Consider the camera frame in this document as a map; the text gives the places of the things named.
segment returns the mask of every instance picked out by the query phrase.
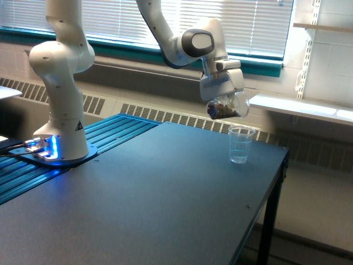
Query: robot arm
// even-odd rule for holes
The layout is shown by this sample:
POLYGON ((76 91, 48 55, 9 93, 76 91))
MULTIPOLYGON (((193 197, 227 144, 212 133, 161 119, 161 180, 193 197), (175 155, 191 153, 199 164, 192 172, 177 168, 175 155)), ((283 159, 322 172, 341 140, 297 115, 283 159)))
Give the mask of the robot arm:
POLYGON ((162 14, 161 0, 136 0, 136 3, 168 66, 182 68, 202 60, 204 76, 200 94, 202 100, 209 100, 210 117, 245 117, 249 113, 249 102, 244 94, 243 73, 240 62, 228 58, 220 21, 211 18, 174 36, 162 14))
POLYGON ((94 51, 82 29, 82 0, 46 0, 46 19, 56 41, 32 48, 29 60, 43 79, 49 96, 49 121, 34 133, 45 148, 36 155, 47 161, 76 160, 88 154, 82 127, 83 97, 73 74, 91 67, 94 51))

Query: table leg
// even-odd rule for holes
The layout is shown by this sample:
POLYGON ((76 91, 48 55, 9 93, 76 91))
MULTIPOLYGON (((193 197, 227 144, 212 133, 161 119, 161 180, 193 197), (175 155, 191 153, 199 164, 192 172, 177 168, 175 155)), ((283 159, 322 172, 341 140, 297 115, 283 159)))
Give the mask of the table leg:
POLYGON ((280 200, 282 182, 284 179, 284 170, 285 170, 285 165, 282 166, 278 179, 276 181, 276 184, 272 189, 272 192, 269 198, 267 199, 266 212, 265 212, 263 230, 261 233, 261 241, 260 241, 260 247, 258 252, 257 265, 267 265, 267 262, 268 262, 272 234, 274 232, 274 227, 275 227, 277 207, 280 200))

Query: window blinds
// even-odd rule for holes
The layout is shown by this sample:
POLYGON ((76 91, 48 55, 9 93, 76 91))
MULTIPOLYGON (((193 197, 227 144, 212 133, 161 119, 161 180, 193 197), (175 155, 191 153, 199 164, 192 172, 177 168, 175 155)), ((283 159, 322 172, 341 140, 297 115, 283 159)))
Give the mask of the window blinds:
MULTIPOLYGON (((162 0, 163 14, 175 34, 201 18, 219 18, 230 53, 283 57, 293 0, 162 0)), ((0 0, 0 25, 50 31, 45 0, 0 0)), ((155 45, 135 0, 83 0, 88 36, 155 45)))

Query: table top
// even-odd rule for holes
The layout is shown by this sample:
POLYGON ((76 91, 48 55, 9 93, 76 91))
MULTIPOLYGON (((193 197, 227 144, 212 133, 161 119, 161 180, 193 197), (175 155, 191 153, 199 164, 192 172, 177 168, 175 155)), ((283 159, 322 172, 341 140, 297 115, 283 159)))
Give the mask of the table top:
MULTIPOLYGON (((101 155, 160 123, 127 114, 118 114, 85 127, 87 143, 101 155)), ((20 144, 16 139, 1 141, 0 147, 20 144)), ((29 163, 15 157, 0 157, 0 205, 68 171, 29 163)))
POLYGON ((21 91, 16 89, 0 86, 0 99, 11 98, 22 95, 21 91))
POLYGON ((1 205, 1 264, 229 264, 287 150, 228 144, 162 124, 1 205))

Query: blue led light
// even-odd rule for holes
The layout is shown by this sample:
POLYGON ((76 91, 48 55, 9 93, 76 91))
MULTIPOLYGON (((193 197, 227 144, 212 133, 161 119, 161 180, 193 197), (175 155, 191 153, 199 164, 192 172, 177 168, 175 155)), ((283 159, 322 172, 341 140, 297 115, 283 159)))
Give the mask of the blue led light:
POLYGON ((56 137, 54 135, 51 136, 51 147, 52 147, 52 150, 53 150, 53 154, 52 156, 54 158, 57 158, 58 157, 58 153, 57 153, 57 141, 56 141, 56 137))

